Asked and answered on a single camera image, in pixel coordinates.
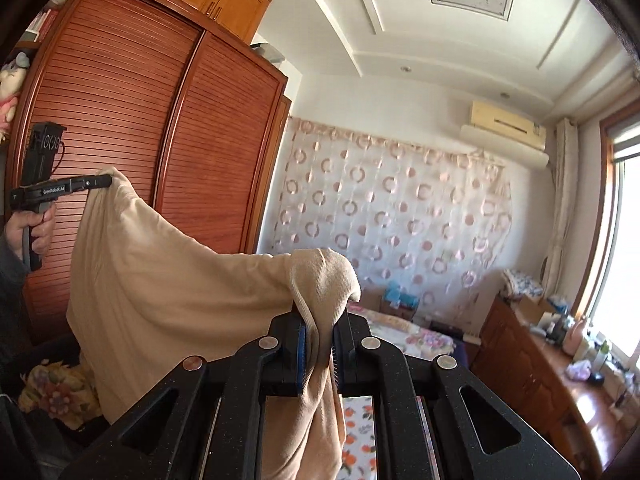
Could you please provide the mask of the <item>person's dark sleeve forearm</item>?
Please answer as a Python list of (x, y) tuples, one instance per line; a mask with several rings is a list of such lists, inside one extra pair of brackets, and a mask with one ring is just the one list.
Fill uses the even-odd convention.
[(22, 291), (27, 269), (1, 235), (1, 364), (8, 364), (29, 346)]

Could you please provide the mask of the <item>person's left hand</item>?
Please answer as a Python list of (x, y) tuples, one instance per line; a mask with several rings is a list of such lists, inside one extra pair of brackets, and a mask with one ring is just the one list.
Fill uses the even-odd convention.
[(23, 230), (32, 229), (32, 250), (43, 257), (51, 247), (55, 227), (56, 206), (52, 204), (43, 214), (15, 211), (4, 226), (3, 234), (9, 248), (23, 259)]

